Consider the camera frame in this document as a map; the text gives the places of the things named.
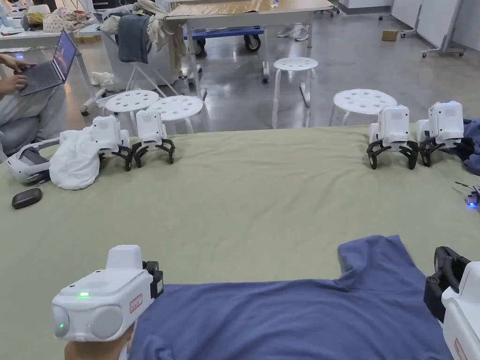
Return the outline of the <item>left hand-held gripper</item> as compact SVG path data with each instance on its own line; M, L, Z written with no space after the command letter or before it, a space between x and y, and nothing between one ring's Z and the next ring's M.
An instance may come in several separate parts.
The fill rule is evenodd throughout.
M109 342L120 338L163 293L158 261L137 245L109 249L106 266L62 288L52 300L56 338Z

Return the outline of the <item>person's left hand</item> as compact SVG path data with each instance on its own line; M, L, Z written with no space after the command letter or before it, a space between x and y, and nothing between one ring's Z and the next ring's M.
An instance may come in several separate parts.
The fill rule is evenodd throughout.
M69 341L64 348L65 360L118 360L122 349L131 340L131 326L118 339L109 342Z

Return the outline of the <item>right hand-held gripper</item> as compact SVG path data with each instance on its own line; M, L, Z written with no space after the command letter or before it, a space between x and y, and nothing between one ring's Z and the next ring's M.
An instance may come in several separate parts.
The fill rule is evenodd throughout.
M480 358L480 262L450 247L435 249L435 275L426 278L423 300L442 324L455 360Z

